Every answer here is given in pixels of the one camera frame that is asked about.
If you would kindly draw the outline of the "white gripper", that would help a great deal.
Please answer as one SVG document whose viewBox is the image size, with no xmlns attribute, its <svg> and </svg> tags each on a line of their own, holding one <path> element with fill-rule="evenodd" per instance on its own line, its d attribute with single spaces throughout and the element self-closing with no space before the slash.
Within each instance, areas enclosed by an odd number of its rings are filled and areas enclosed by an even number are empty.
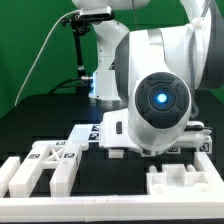
<svg viewBox="0 0 224 224">
<path fill-rule="evenodd" d="M 128 110 L 106 112 L 100 123 L 99 146 L 105 149 L 129 149 L 142 155 L 160 155 L 171 147 L 195 148 L 200 151 L 212 130 L 202 122 L 183 118 L 167 129 L 152 127 L 142 118 L 130 127 Z"/>
</svg>

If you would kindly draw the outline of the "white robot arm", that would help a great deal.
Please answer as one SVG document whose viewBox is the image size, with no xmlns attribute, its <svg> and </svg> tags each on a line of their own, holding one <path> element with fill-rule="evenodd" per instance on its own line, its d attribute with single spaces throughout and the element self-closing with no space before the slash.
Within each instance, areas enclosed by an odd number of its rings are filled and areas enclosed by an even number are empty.
<svg viewBox="0 0 224 224">
<path fill-rule="evenodd" d="M 75 20 L 97 34 L 92 101 L 118 103 L 104 114 L 99 145 L 151 156 L 199 148 L 209 129 L 197 121 L 198 89 L 224 85 L 224 19 L 216 0 L 180 0 L 188 24 L 131 31 L 114 11 L 150 0 L 72 0 Z"/>
</svg>

